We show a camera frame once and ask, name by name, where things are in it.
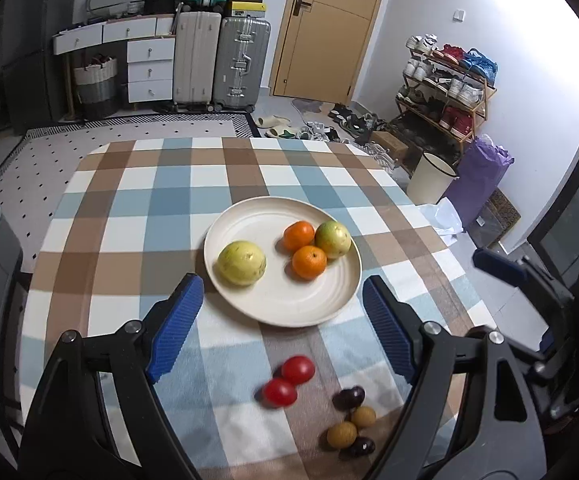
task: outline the white bucket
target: white bucket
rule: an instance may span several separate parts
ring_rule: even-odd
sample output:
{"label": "white bucket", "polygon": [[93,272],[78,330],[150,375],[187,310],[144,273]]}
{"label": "white bucket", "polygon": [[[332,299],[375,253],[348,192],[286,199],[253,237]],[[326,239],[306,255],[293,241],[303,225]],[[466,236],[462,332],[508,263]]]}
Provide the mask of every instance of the white bucket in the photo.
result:
{"label": "white bucket", "polygon": [[436,155],[423,153],[407,186],[407,196],[416,205],[436,204],[452,180],[457,178],[449,164]]}

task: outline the blue sneaker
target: blue sneaker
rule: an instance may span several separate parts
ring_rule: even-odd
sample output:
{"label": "blue sneaker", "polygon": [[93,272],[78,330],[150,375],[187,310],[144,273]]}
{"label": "blue sneaker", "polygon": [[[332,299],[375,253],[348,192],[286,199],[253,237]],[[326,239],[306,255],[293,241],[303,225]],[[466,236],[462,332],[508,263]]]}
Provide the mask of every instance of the blue sneaker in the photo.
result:
{"label": "blue sneaker", "polygon": [[460,62],[460,65],[467,70],[478,74],[487,79],[487,83],[493,87],[496,74],[498,73],[498,65],[488,57],[481,54],[476,48],[470,49],[465,54],[465,57]]}

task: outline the checkered tablecloth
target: checkered tablecloth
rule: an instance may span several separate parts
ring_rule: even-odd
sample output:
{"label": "checkered tablecloth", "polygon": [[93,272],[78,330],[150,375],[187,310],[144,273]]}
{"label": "checkered tablecloth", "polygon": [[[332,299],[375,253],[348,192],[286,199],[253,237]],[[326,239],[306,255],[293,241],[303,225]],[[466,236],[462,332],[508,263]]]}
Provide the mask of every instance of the checkered tablecloth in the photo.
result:
{"label": "checkered tablecloth", "polygon": [[[205,479],[359,479],[370,458],[343,462],[322,449],[340,422],[331,397],[361,384],[377,424],[364,431],[380,448],[409,387],[393,373],[363,310],[361,291],[330,322],[299,330],[259,324],[216,292],[202,241],[233,203],[255,196],[309,202],[344,223],[361,253],[363,280],[379,274],[423,320],[462,334],[481,302],[462,268],[390,176],[345,144],[275,139],[154,139],[113,142],[88,155],[54,213],[28,297],[20,351],[26,414],[60,334],[114,332],[141,319],[186,272],[206,295],[174,370],[156,392]],[[297,402],[268,410],[259,388],[289,356],[306,354],[317,374]],[[132,454],[113,383],[103,380],[119,447]],[[441,431],[451,432],[460,384]]]}

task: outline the white plate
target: white plate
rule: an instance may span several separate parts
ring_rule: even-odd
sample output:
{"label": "white plate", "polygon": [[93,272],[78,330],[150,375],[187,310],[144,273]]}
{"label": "white plate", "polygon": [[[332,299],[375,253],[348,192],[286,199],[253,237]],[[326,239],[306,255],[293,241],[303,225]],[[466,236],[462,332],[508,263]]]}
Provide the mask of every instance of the white plate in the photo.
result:
{"label": "white plate", "polygon": [[[361,257],[354,240],[342,258],[328,262],[312,282],[296,278],[291,254],[282,247],[287,227],[299,220],[316,229],[333,220],[313,205],[274,196],[236,203],[223,211],[205,238],[205,266],[221,295],[246,316],[276,326],[312,326],[336,316],[356,294],[361,283]],[[218,276],[215,264],[220,251],[236,240],[258,245],[267,257],[263,277],[251,286],[233,286]]]}

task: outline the orange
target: orange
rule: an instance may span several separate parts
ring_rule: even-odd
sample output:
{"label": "orange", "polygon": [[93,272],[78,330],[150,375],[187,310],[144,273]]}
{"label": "orange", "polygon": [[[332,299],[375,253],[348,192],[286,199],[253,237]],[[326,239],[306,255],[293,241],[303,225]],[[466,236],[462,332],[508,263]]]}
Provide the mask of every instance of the orange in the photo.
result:
{"label": "orange", "polygon": [[305,221],[296,222],[290,225],[283,233],[283,245],[288,251],[298,251],[305,247],[314,239],[314,228],[312,224]]}
{"label": "orange", "polygon": [[307,245],[294,253],[291,265],[301,278],[313,280],[321,275],[327,267],[327,255],[324,250]]}

